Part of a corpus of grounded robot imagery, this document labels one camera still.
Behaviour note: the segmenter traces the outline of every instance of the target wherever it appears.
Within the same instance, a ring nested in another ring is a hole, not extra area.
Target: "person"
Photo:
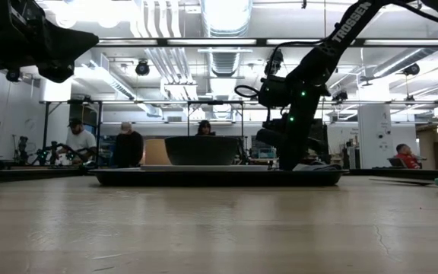
[[[207,120],[202,120],[198,124],[197,134],[195,136],[215,136],[216,132],[211,131],[211,124]]]
[[[417,156],[411,153],[411,148],[406,144],[400,144],[396,146],[398,154],[395,156],[403,161],[405,166],[409,169],[420,169],[421,166],[418,163]]]
[[[76,152],[81,153],[87,159],[91,159],[97,153],[96,138],[92,133],[88,132],[84,128],[84,124],[80,119],[73,118],[68,124],[70,128],[70,133],[67,134],[67,141],[65,142],[68,147]],[[66,153],[67,149],[62,148],[58,151],[59,154]],[[76,156],[72,160],[73,164],[81,164],[82,159]]]
[[[131,123],[121,123],[113,154],[114,164],[118,168],[137,167],[142,157],[143,136],[133,130]]]

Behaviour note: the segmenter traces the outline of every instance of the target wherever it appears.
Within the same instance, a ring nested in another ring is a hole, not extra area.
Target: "wooden table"
[[[0,183],[4,273],[438,273],[438,188]]]

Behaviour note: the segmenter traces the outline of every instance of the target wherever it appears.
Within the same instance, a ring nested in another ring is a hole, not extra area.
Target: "black robotic arm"
[[[330,79],[344,51],[383,6],[396,4],[410,8],[407,3],[412,1],[358,1],[345,12],[341,22],[335,25],[334,32],[320,40],[320,44],[314,46],[286,78],[268,73],[267,78],[262,79],[263,85],[257,91],[261,105],[267,107],[268,111],[272,107],[290,105],[290,111],[284,113],[281,119],[270,120],[268,115],[263,129],[256,136],[258,140],[277,148],[280,169],[294,169],[304,156],[319,99],[329,95],[325,83]],[[438,11],[438,0],[424,0],[423,3]],[[415,8],[410,10],[420,14]],[[275,48],[272,56],[280,46]]]
[[[92,33],[57,27],[35,0],[0,0],[0,69],[17,81],[20,67],[62,83],[74,74],[74,61],[99,43]]]

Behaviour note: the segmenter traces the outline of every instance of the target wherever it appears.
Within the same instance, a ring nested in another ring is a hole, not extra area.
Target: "red jacket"
[[[405,163],[407,168],[410,168],[410,169],[420,169],[420,165],[418,164],[417,158],[415,156],[404,155],[404,154],[398,153],[396,155],[396,157],[400,158]]]

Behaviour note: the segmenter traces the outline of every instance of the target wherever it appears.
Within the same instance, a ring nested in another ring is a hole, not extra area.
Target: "white shirt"
[[[72,133],[72,131],[69,130],[67,134],[66,144],[75,151],[78,151],[82,148],[95,148],[96,138],[94,137],[94,135],[92,135],[92,133],[88,132],[85,129],[78,135],[75,135],[74,133]]]

